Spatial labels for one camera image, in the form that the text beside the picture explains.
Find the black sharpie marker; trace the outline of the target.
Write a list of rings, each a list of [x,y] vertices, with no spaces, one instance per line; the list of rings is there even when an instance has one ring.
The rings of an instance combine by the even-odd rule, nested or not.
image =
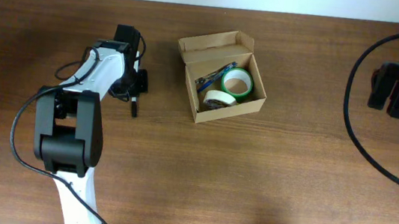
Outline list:
[[[136,118],[138,115],[138,99],[136,97],[131,97],[131,116]]]

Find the white masking tape roll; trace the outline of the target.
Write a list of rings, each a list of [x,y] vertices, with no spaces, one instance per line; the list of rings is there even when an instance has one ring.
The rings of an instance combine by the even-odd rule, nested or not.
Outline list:
[[[221,109],[236,106],[237,100],[226,92],[211,90],[205,94],[203,103],[208,109]]]

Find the blue pen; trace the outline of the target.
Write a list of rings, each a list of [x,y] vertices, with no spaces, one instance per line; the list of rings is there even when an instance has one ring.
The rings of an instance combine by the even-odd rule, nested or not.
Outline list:
[[[210,85],[212,85],[217,79],[226,74],[231,68],[237,67],[238,64],[233,61],[230,64],[227,64],[222,69],[218,69],[216,72],[211,73],[210,75],[206,75],[202,78],[196,79],[195,83],[198,85],[197,93],[201,93]]]

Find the black silver pen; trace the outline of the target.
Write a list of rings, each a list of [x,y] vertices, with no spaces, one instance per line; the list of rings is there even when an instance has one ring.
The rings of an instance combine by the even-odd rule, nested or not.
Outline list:
[[[209,75],[196,79],[195,84],[202,86],[205,85],[206,83],[211,83],[212,81],[216,81],[220,76],[223,76],[225,72],[227,72],[233,67],[235,67],[234,64],[227,64],[226,66],[210,73]]]

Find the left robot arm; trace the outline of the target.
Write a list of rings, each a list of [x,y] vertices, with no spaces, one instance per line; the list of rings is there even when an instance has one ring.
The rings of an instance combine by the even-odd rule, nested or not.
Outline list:
[[[148,90],[140,67],[146,50],[141,33],[119,25],[110,40],[86,48],[78,70],[57,88],[44,87],[36,100],[34,155],[57,187],[64,224],[106,224],[97,213],[95,167],[103,151],[101,100],[131,104]]]

